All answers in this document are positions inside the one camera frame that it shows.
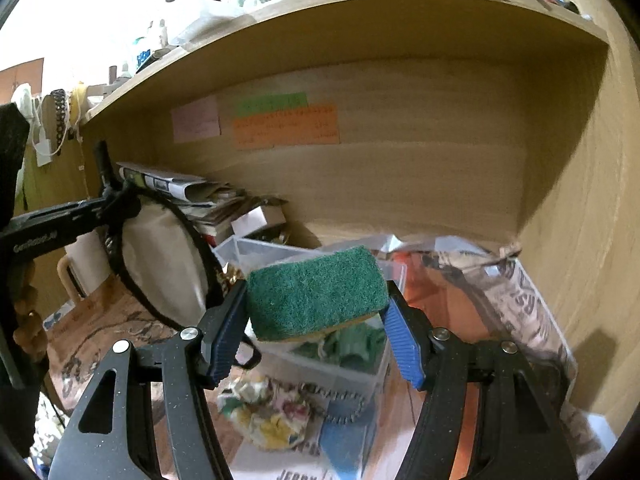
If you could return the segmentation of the person's left hand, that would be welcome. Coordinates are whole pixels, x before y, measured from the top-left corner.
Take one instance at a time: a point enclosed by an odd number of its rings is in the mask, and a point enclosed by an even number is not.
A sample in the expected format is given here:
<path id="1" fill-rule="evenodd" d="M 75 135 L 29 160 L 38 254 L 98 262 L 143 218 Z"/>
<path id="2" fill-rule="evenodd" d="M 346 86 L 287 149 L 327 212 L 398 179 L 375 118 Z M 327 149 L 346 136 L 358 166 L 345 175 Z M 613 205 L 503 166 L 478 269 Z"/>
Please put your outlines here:
<path id="1" fill-rule="evenodd" d="M 32 286 L 34 276 L 35 263 L 30 262 L 24 271 L 20 296 L 14 302 L 18 325 L 13 332 L 13 340 L 32 362 L 39 363 L 46 356 L 48 337 L 43 328 L 42 317 L 36 311 L 38 292 Z"/>

